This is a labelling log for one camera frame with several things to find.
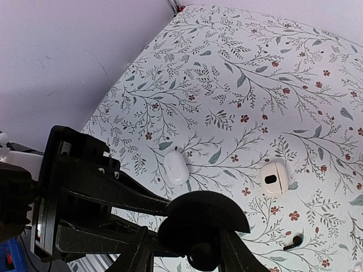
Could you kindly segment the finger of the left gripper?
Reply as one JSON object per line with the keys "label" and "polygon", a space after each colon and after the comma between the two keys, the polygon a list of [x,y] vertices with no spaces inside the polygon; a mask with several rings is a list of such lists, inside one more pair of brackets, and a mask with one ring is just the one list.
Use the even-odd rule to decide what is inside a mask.
{"label": "finger of the left gripper", "polygon": [[120,254],[140,228],[112,214],[69,215],[59,221],[55,247],[62,253]]}
{"label": "finger of the left gripper", "polygon": [[119,171],[106,168],[76,168],[63,174],[62,188],[91,202],[150,215],[165,215],[169,200],[141,186],[137,191],[115,178]]}

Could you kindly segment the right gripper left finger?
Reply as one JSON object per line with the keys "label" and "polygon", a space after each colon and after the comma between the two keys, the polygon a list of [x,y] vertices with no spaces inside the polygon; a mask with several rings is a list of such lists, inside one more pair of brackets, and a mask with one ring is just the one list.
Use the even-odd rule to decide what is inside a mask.
{"label": "right gripper left finger", "polygon": [[136,232],[126,250],[105,272],[115,271],[154,271],[154,248],[147,227],[141,227]]}

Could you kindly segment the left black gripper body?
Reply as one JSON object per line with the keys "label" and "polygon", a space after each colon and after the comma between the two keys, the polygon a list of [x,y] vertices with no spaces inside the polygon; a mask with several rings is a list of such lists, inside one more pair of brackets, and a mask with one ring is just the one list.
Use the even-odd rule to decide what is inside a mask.
{"label": "left black gripper body", "polygon": [[66,262],[84,257],[85,246],[61,247],[70,229],[92,217],[109,214],[111,206],[100,200],[96,171],[119,170],[120,163],[105,156],[109,147],[101,140],[66,126],[52,127],[41,164],[31,228],[31,252],[42,262]]}

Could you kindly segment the black earbud charging case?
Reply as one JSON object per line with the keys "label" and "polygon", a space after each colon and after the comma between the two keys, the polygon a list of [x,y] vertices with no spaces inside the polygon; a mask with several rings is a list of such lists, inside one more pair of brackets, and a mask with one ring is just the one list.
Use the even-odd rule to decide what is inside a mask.
{"label": "black earbud charging case", "polygon": [[159,243],[186,256],[196,270],[213,271],[222,261],[220,230],[250,233],[243,210],[230,198],[210,191],[183,194],[166,206]]}

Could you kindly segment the black earbud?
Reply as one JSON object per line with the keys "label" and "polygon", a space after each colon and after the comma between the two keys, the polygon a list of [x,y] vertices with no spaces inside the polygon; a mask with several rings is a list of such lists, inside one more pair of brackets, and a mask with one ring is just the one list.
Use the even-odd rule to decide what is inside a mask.
{"label": "black earbud", "polygon": [[301,236],[295,236],[293,237],[293,241],[291,244],[286,245],[283,247],[284,251],[291,250],[293,248],[299,247],[303,242],[303,238]]}

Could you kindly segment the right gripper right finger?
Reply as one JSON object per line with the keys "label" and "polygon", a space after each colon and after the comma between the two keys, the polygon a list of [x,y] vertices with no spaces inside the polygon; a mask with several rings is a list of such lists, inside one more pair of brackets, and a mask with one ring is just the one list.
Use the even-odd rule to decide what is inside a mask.
{"label": "right gripper right finger", "polygon": [[221,271],[269,272],[235,231],[221,230]]}

